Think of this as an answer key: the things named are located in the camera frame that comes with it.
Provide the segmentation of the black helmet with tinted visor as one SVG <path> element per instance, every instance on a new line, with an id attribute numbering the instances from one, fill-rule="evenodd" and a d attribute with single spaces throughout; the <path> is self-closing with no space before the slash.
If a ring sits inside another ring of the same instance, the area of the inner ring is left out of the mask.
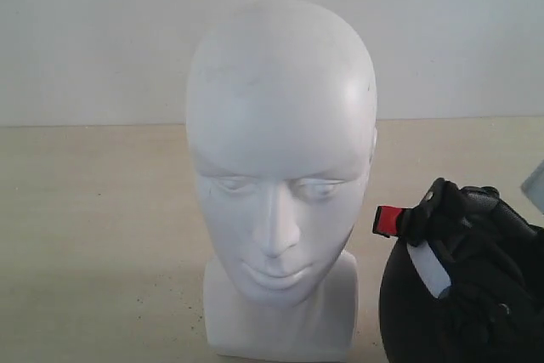
<path id="1" fill-rule="evenodd" d="M 543 229 L 492 186 L 438 178 L 414 207 L 380 206 L 394 239 L 378 301 L 391 362 L 540 362 Z"/>

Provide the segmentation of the white mannequin head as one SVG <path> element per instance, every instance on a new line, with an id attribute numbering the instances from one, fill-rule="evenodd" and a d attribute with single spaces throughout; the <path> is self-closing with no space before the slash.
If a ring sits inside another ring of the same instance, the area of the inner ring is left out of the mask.
<path id="1" fill-rule="evenodd" d="M 218 354 L 344 362 L 359 282 L 346 245 L 377 142 L 377 87 L 355 29 L 297 0 L 247 5 L 190 67 L 186 133 L 212 259 L 207 341 Z"/>

